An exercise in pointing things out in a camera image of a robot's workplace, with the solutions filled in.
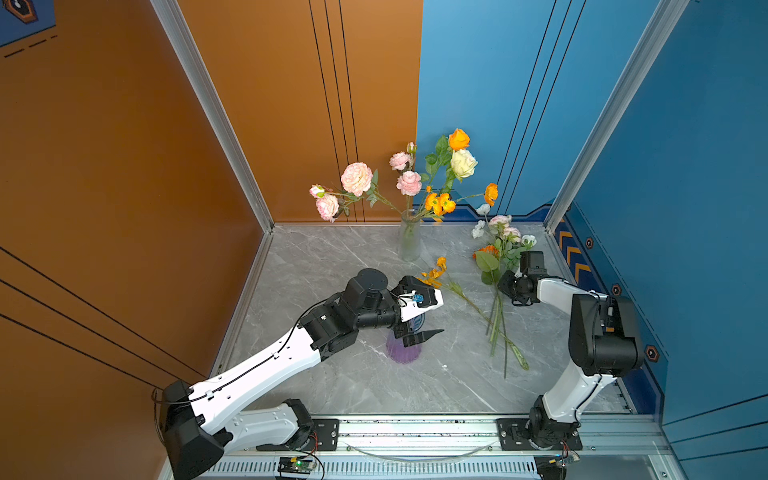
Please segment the purple ribbed glass vase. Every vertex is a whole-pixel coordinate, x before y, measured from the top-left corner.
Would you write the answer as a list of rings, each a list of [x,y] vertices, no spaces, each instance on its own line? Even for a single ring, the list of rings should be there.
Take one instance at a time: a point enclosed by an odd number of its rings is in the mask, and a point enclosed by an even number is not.
[[[405,347],[402,338],[395,337],[395,331],[390,330],[386,341],[387,356],[398,364],[410,364],[417,360],[422,352],[421,345]]]

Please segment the pink white bouquet spray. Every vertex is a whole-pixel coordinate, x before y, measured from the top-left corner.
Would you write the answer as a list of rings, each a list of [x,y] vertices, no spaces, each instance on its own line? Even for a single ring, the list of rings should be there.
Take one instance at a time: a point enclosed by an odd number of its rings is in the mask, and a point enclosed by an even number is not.
[[[511,217],[497,215],[491,219],[479,220],[472,229],[476,240],[483,240],[484,246],[473,253],[473,259],[480,270],[481,280],[493,291],[491,313],[486,335],[490,354],[494,356],[499,349],[503,355],[503,375],[507,377],[509,355],[513,354],[519,366],[527,371],[529,364],[519,347],[509,337],[504,317],[502,276],[511,273],[515,278],[521,264],[522,254],[532,250],[537,243],[533,235],[522,234],[512,225]]]

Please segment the clear ribbed glass vase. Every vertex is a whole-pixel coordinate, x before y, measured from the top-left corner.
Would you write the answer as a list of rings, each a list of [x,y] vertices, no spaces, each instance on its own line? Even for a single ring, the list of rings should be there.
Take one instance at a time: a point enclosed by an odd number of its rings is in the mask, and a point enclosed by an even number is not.
[[[406,210],[401,215],[398,235],[398,255],[407,262],[420,257],[421,252],[421,221],[417,218],[415,209]]]

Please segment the orange poppy flower stem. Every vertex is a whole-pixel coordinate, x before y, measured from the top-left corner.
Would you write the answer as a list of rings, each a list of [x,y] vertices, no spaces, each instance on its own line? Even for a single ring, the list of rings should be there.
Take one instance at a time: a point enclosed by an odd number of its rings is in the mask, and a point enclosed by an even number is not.
[[[451,215],[464,200],[464,197],[454,199],[447,191],[436,191],[431,185],[425,190],[426,197],[421,206],[416,210],[417,221],[433,220],[443,222],[447,215]],[[474,210],[479,217],[485,218],[499,197],[498,185],[490,183],[482,194],[483,203]]]

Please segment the pink peony flower stem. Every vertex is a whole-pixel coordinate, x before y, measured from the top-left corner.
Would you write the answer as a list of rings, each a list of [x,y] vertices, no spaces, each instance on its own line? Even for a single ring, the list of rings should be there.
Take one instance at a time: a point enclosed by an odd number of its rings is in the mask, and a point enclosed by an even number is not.
[[[416,144],[409,142],[404,151],[393,154],[389,159],[391,169],[399,173],[396,188],[407,198],[407,213],[411,220],[419,220],[414,198],[422,188],[421,175],[415,171],[416,152]]]

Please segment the small pink rose spray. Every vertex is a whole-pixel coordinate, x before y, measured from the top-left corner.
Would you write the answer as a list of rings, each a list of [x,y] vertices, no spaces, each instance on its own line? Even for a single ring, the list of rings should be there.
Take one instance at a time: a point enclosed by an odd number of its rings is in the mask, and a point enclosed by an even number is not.
[[[355,162],[349,164],[341,174],[340,190],[313,184],[309,194],[315,201],[321,219],[330,223],[334,223],[340,216],[348,216],[350,207],[359,202],[367,202],[370,207],[383,204],[401,213],[402,209],[381,193],[378,180],[377,170],[372,170],[366,163]]]

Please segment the yellow rose flower stem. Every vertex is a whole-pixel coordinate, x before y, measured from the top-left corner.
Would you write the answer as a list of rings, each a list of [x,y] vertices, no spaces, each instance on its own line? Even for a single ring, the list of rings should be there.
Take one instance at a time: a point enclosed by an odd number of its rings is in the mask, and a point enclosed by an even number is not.
[[[434,152],[427,154],[425,159],[426,187],[431,185],[436,191],[442,189],[446,177],[446,167],[452,153],[459,149],[469,150],[470,142],[469,134],[460,128],[455,129],[447,136],[441,136],[437,140]]]

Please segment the cream rose flower stem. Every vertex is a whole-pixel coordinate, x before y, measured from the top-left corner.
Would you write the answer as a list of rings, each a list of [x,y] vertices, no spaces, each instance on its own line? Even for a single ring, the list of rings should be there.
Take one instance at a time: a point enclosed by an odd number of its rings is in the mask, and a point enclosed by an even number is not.
[[[462,183],[473,176],[477,165],[478,161],[469,150],[455,150],[447,164],[445,182],[440,192],[447,194],[453,189],[453,184],[456,181]]]

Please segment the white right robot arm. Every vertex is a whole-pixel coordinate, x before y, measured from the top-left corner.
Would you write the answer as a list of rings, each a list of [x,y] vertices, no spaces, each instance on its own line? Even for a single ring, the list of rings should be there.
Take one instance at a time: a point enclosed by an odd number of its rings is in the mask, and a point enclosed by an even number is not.
[[[520,272],[505,273],[501,287],[516,306],[545,303],[570,316],[567,366],[556,384],[537,397],[526,420],[497,421],[502,448],[578,450],[585,408],[604,388],[643,364],[634,304],[549,275],[538,251],[524,252]]]

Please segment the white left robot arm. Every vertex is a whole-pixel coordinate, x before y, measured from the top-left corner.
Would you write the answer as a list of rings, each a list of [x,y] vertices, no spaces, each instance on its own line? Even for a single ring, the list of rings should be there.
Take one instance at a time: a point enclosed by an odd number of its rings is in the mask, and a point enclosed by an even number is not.
[[[362,330],[389,329],[406,348],[426,342],[435,331],[416,331],[410,322],[443,304],[439,289],[413,276],[390,288],[384,273],[364,268],[343,291],[311,305],[259,353],[209,379],[195,384],[178,380],[154,394],[160,408],[157,427],[174,477],[195,479],[242,448],[301,449],[314,422],[300,400],[259,410],[250,421],[243,411],[284,381],[353,345]]]

